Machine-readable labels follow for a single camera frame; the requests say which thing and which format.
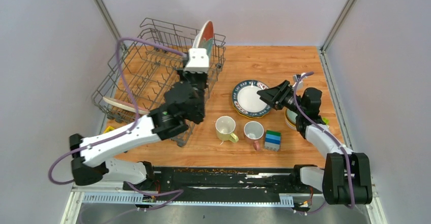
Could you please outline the teal rimmed plate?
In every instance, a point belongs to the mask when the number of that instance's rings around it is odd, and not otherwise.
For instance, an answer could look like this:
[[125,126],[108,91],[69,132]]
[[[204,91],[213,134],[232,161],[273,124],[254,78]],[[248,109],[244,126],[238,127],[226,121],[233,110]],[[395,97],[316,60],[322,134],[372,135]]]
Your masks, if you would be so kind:
[[268,88],[266,84],[258,80],[241,81],[232,90],[232,102],[246,111],[259,112],[268,105],[259,99],[257,92]]

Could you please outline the red and teal floral plate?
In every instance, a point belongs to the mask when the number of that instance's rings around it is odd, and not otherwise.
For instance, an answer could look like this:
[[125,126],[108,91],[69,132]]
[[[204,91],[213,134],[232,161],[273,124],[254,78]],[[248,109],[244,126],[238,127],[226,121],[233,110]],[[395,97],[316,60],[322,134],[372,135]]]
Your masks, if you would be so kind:
[[204,48],[206,49],[206,54],[208,55],[208,57],[211,57],[213,43],[213,22],[211,20],[208,20],[196,35],[192,44],[192,48]]

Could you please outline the cream and pink plate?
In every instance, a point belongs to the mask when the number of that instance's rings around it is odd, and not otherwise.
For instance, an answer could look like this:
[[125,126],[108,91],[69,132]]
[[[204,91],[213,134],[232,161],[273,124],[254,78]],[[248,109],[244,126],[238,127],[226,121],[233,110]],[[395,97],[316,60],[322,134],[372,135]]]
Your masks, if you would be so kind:
[[[131,103],[127,103],[127,102],[124,102],[124,101],[121,101],[121,100],[118,100],[115,98],[111,98],[111,97],[103,97],[102,99],[104,102],[106,102],[107,104],[112,105],[114,107],[118,107],[120,109],[129,111],[129,112],[136,112],[134,105]],[[145,115],[145,114],[148,114],[149,112],[144,108],[138,107],[138,113],[140,115]]]

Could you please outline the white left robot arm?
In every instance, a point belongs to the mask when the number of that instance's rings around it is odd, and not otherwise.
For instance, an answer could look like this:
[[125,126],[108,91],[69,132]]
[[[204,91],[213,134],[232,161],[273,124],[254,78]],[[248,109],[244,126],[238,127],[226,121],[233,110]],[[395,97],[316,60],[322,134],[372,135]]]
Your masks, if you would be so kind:
[[117,161],[114,156],[137,146],[174,138],[189,129],[188,122],[199,124],[205,117],[207,72],[179,69],[180,81],[164,94],[165,102],[133,123],[106,134],[69,137],[72,152],[71,170],[79,186],[97,183],[113,177],[115,180],[138,184],[143,190],[152,189],[156,177],[148,162]]

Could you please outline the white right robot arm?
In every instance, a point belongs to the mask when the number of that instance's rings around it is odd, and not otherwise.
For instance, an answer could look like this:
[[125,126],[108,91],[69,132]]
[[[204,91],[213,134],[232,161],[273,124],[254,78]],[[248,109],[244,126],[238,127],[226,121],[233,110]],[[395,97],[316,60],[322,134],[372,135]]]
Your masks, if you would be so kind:
[[309,87],[301,96],[295,86],[285,80],[282,84],[257,92],[269,107],[286,108],[296,114],[295,128],[300,135],[325,157],[325,167],[295,165],[296,174],[290,185],[296,192],[309,186],[321,191],[329,205],[367,205],[372,202],[370,160],[365,153],[344,146],[328,129],[320,116],[322,91]]

